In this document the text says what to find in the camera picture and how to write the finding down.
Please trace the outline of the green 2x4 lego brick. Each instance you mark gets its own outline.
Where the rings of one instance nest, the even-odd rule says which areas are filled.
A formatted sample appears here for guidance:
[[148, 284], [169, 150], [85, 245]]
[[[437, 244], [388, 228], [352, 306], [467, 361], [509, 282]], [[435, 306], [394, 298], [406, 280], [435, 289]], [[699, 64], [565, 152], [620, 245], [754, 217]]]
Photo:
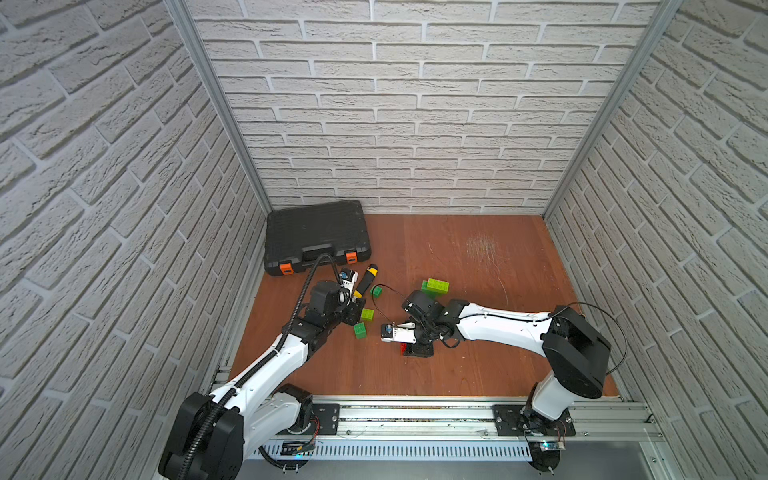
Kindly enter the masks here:
[[433, 291], [432, 289], [429, 288], [427, 280], [424, 280], [422, 282], [422, 284], [421, 284], [421, 291], [424, 292], [426, 295], [428, 295], [430, 298], [433, 298], [433, 299], [436, 299], [437, 296], [439, 295], [438, 292]]

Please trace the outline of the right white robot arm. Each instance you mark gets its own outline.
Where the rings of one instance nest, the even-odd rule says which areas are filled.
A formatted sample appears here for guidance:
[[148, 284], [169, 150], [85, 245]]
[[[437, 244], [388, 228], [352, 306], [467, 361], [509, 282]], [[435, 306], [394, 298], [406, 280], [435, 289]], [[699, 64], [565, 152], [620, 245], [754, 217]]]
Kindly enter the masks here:
[[459, 299], [442, 305], [415, 291], [402, 308], [408, 321], [384, 325], [381, 339], [403, 344], [406, 356], [429, 358], [435, 342], [455, 348], [463, 341], [488, 341], [545, 358], [550, 371], [535, 384], [519, 414], [519, 424], [527, 432], [561, 433], [565, 412], [575, 401], [603, 394], [611, 344], [570, 305], [522, 313]]

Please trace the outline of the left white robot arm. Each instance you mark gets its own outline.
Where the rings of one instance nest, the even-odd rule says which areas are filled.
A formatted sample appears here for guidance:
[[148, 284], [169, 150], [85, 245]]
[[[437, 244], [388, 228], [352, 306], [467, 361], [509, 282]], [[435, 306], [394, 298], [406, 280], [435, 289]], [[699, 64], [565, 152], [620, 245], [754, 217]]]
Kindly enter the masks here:
[[307, 428], [312, 395], [283, 381], [303, 366], [336, 326], [354, 324], [369, 282], [357, 288], [320, 281], [304, 314], [294, 314], [275, 342], [234, 380], [210, 394], [194, 392], [180, 405], [161, 455], [166, 479], [234, 479], [248, 457], [277, 433]]

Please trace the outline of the black plastic tool case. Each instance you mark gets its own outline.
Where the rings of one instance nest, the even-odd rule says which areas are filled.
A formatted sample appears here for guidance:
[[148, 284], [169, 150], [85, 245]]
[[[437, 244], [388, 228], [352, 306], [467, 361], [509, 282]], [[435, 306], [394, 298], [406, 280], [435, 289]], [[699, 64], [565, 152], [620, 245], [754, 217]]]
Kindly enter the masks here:
[[268, 214], [264, 269], [271, 276], [299, 273], [327, 254], [338, 265], [372, 255], [362, 204], [358, 200], [275, 210]]

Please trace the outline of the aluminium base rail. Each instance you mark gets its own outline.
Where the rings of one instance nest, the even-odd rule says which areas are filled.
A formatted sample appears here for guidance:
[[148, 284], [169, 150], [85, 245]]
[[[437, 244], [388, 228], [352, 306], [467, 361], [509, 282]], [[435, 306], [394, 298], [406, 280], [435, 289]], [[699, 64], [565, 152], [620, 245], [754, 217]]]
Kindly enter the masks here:
[[663, 438], [648, 407], [616, 398], [578, 401], [543, 433], [520, 421], [522, 397], [319, 396], [320, 432], [281, 433], [262, 448], [301, 461], [530, 462], [572, 445]]

